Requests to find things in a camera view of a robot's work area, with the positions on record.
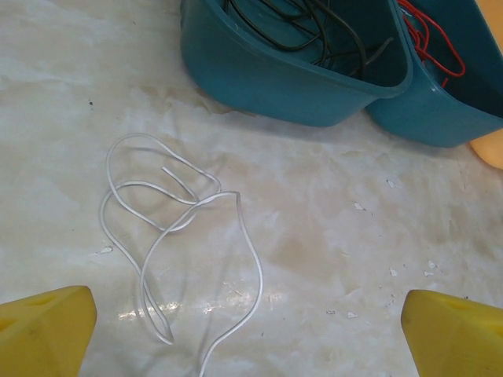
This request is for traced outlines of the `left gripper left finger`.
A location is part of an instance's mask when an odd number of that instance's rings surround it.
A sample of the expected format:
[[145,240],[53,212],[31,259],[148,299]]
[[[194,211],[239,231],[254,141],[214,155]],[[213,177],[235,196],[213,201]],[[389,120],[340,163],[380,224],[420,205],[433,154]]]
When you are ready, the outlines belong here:
[[2,303],[1,375],[77,376],[96,322],[86,286]]

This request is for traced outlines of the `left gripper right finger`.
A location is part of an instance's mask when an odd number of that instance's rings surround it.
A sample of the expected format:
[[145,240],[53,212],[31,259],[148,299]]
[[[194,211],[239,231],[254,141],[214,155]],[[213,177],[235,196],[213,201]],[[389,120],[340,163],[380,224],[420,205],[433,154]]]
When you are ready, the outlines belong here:
[[412,290],[401,325],[420,376],[501,376],[502,309]]

